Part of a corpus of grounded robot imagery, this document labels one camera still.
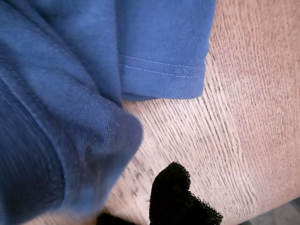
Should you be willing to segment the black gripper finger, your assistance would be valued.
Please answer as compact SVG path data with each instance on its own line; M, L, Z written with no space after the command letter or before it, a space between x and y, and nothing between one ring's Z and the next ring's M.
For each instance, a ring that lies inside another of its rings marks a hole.
M102 213L97 217L96 225L137 225L131 221L111 215L109 213Z
M223 216L191 193L190 175L178 162L154 179L149 207L151 225L219 225Z

